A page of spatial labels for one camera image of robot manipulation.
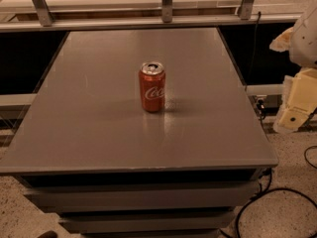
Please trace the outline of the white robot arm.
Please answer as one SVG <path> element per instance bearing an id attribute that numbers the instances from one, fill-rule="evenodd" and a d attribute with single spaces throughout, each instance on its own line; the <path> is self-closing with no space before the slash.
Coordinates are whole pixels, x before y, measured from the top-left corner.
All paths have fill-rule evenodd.
<path id="1" fill-rule="evenodd" d="M 295 76 L 284 77 L 282 104 L 273 130 L 286 134 L 297 131 L 317 109 L 317 1 L 269 45 L 276 52 L 289 52 L 292 63 L 300 66 Z"/>

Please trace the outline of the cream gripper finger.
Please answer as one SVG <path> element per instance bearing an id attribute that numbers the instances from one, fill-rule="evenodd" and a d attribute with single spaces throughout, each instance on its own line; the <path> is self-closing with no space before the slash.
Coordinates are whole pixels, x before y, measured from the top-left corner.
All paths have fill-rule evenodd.
<path id="1" fill-rule="evenodd" d="M 291 36 L 293 28 L 290 27 L 278 35 L 269 45 L 269 48 L 275 52 L 286 52 L 291 48 Z"/>
<path id="2" fill-rule="evenodd" d="M 295 76 L 287 75 L 282 86 L 273 130 L 287 134 L 296 132 L 317 109 L 317 69 L 303 67 Z"/>

